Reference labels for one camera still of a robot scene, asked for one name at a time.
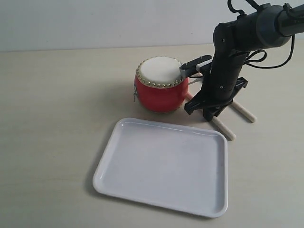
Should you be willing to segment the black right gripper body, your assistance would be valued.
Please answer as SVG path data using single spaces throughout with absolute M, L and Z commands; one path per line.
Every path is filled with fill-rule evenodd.
M 212 101 L 225 101 L 230 98 L 246 58 L 247 52 L 215 51 L 210 74 L 203 79 L 202 92 Z

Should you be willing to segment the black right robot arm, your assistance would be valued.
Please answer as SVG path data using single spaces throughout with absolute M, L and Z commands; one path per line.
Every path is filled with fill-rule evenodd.
M 291 51 L 294 50 L 295 35 L 304 31 L 303 5 L 293 8 L 288 3 L 283 6 L 258 5 L 253 0 L 248 3 L 256 9 L 249 15 L 234 9 L 228 1 L 229 10 L 239 15 L 235 21 L 220 23 L 214 29 L 213 56 L 200 56 L 181 65 L 183 78 L 202 74 L 201 90 L 184 106 L 188 114 L 201 109 L 206 121 L 213 120 L 247 86 L 248 81 L 239 76 L 243 65 L 257 68 L 256 63 L 267 57 L 253 60 L 254 55 L 281 47 L 289 40 L 292 41 Z

